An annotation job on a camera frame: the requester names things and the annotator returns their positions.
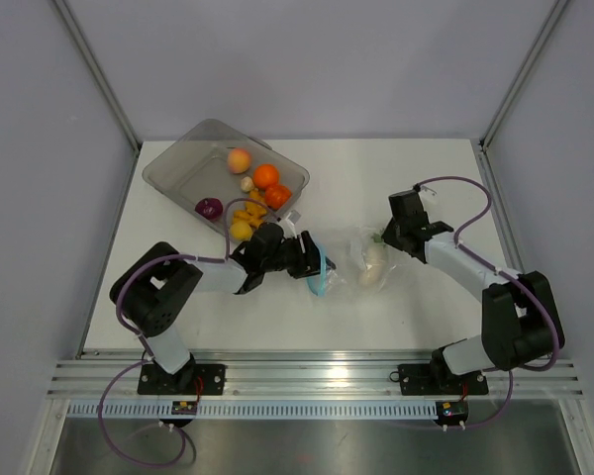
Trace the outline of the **orange fake pumpkin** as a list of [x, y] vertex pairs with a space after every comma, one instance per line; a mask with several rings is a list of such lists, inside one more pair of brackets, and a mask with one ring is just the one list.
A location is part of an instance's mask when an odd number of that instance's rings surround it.
[[292, 192], [286, 186], [275, 183], [264, 191], [264, 202], [272, 210], [279, 210], [292, 197]]

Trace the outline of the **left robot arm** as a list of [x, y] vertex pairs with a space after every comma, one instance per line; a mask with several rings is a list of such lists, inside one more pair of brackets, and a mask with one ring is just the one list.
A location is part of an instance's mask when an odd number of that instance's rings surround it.
[[335, 264], [308, 232], [289, 237], [264, 224], [226, 258], [183, 254], [165, 241], [151, 247], [112, 286], [109, 298], [120, 324], [144, 348], [138, 382], [142, 396], [219, 396], [226, 367], [202, 364], [182, 340], [175, 321], [194, 293], [244, 295], [270, 272], [307, 279], [323, 294]]

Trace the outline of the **beige fake garlic bulb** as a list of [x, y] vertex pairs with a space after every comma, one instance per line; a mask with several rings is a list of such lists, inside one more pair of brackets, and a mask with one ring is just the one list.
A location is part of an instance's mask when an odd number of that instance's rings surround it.
[[241, 180], [240, 186], [241, 186], [241, 190], [245, 193], [249, 193], [250, 191], [252, 191], [255, 188], [253, 180], [248, 176], [245, 176]]

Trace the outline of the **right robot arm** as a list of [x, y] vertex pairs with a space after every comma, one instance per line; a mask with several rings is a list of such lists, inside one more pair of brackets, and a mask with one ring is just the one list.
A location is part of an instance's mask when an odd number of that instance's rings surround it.
[[391, 195], [389, 205], [384, 242], [443, 272], [481, 305], [479, 335], [434, 350], [427, 363], [399, 365], [403, 395], [485, 395], [483, 371], [526, 369], [540, 357], [558, 357], [565, 335], [542, 273], [503, 270], [475, 254], [451, 226], [431, 221], [418, 188]]

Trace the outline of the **fake peach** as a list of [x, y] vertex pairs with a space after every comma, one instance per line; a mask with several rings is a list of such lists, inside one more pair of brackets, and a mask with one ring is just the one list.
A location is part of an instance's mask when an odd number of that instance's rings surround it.
[[244, 148], [232, 148], [227, 156], [227, 166], [231, 173], [242, 174], [247, 172], [252, 163], [251, 154]]

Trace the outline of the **aluminium frame rail right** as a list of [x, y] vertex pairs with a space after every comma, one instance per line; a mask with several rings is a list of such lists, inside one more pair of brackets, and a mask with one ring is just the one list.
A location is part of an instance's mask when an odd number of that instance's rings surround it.
[[500, 185], [499, 175], [493, 166], [490, 153], [485, 150], [480, 140], [470, 140], [470, 144], [477, 161], [482, 183], [488, 189], [492, 198], [491, 213], [506, 262], [512, 268], [523, 273], [535, 271], [537, 268], [525, 259], [520, 246], [509, 213], [508, 203]]

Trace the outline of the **orange fake orange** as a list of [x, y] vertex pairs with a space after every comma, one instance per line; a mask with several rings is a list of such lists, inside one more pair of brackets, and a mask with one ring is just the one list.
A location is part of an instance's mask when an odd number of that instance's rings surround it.
[[269, 186], [279, 183], [280, 173], [272, 164], [261, 164], [253, 172], [252, 181], [257, 189], [266, 190]]

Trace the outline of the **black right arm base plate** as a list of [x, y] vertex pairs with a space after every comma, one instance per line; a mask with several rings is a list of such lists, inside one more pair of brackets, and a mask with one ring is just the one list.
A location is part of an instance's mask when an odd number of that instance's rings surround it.
[[403, 396], [486, 396], [488, 383], [480, 371], [459, 376], [438, 377], [429, 363], [397, 366], [394, 381]]

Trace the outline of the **purple fake onion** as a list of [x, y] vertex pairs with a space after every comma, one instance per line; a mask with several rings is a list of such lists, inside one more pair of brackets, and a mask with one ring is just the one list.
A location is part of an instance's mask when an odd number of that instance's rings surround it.
[[201, 199], [195, 205], [194, 211], [202, 218], [210, 222], [215, 222], [222, 217], [224, 207], [219, 199], [208, 197]]

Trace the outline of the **clear zip top bag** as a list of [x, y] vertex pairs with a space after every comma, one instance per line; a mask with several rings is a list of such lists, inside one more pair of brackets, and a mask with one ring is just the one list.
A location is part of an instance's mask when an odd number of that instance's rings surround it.
[[404, 259], [390, 246], [386, 245], [388, 262], [379, 283], [364, 287], [359, 283], [363, 269], [361, 247], [374, 233], [382, 234], [383, 229], [373, 227], [346, 227], [315, 231], [313, 240], [317, 247], [335, 265], [335, 270], [321, 271], [306, 282], [310, 292], [320, 298], [362, 298], [383, 289], [390, 274], [400, 269]]

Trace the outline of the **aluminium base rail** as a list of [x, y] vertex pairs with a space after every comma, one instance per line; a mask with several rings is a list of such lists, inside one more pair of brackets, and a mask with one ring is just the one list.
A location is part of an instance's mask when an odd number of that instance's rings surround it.
[[[395, 400], [399, 385], [391, 381], [399, 364], [429, 358], [425, 351], [209, 351], [193, 350], [199, 363], [226, 366], [226, 401], [235, 400]], [[94, 399], [111, 379], [139, 360], [138, 350], [85, 351], [77, 359], [59, 361], [47, 391], [48, 399]], [[582, 400], [585, 398], [573, 362], [561, 359], [547, 372], [513, 370], [513, 398]], [[112, 397], [137, 396], [140, 370], [115, 383]], [[504, 396], [508, 376], [487, 376], [489, 395]]]

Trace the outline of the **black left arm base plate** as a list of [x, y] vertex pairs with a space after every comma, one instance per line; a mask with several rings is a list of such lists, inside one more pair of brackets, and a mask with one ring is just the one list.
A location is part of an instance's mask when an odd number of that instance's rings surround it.
[[155, 363], [141, 369], [137, 392], [142, 396], [221, 396], [227, 367], [223, 364], [193, 364], [169, 374]]

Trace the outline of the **white fake radish with leaves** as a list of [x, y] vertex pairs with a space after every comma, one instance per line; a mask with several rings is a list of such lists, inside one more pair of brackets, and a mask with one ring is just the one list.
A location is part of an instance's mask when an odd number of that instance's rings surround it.
[[388, 262], [386, 245], [379, 233], [372, 234], [361, 247], [363, 269], [359, 275], [359, 283], [364, 287], [374, 286], [380, 282]]

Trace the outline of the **smoky clear plastic bin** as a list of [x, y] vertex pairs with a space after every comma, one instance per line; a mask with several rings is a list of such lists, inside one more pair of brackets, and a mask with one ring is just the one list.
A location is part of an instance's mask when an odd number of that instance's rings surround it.
[[[228, 155], [234, 148], [242, 148], [251, 155], [251, 167], [242, 174], [228, 168]], [[247, 194], [241, 189], [242, 179], [252, 176], [264, 164], [275, 166], [280, 183], [291, 197], [278, 211], [288, 212], [309, 183], [306, 168], [275, 151], [265, 142], [254, 139], [231, 126], [206, 119], [172, 144], [143, 170], [143, 180], [170, 201], [184, 209], [213, 231], [225, 236], [224, 220], [245, 207], [237, 202]], [[196, 206], [206, 198], [215, 198], [223, 205], [223, 215], [209, 221], [196, 212]]]

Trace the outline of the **fake fried chicken piece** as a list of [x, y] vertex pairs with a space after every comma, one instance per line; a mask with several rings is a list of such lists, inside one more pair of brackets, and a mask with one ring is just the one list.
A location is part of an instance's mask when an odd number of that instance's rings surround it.
[[242, 210], [234, 211], [232, 223], [243, 222], [254, 229], [258, 229], [263, 222], [263, 218], [267, 215], [264, 198], [256, 189], [252, 190], [248, 197], [249, 201], [244, 201], [245, 207]]

